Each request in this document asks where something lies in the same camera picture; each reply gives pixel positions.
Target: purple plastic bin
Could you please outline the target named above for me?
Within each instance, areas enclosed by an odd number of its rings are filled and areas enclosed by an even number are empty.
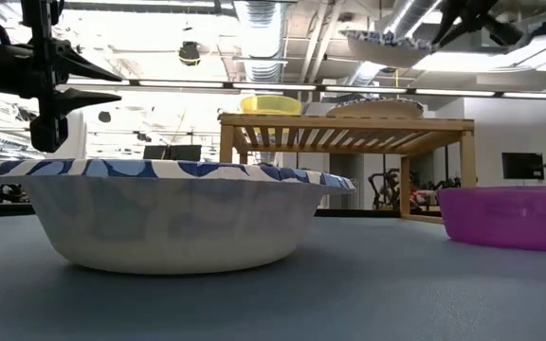
[[[448,188],[438,195],[452,240],[546,251],[546,187]]]

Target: gray table surface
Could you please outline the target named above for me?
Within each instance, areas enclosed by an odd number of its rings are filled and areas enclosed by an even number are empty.
[[[70,265],[0,218],[0,340],[546,340],[546,253],[385,219],[316,218],[291,257],[190,277]]]

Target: plate on shelf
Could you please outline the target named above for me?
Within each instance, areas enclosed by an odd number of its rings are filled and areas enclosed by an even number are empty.
[[[343,30],[353,56],[360,61],[386,66],[411,68],[435,52],[429,41],[412,38],[395,38],[392,33],[365,30]]]
[[[337,104],[326,116],[417,118],[423,110],[423,104],[411,99],[353,99]]]
[[[54,249],[90,268],[134,274],[245,269],[284,258],[324,194],[346,178],[309,170],[167,160],[0,162],[27,189]]]

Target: monitor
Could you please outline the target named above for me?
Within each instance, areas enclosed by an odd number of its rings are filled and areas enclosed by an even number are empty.
[[[200,161],[201,145],[145,146],[145,160]]]
[[[502,175],[508,180],[544,180],[541,153],[503,153]]]

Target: bowl rim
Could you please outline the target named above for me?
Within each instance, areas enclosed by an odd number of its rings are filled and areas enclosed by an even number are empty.
[[[247,180],[303,183],[355,190],[347,178],[314,170],[220,162],[142,159],[43,159],[0,161],[0,182],[35,176]]]
[[[468,192],[510,192],[518,190],[535,190],[546,192],[546,185],[542,186],[498,186],[474,188],[439,188],[440,191],[468,191]]]

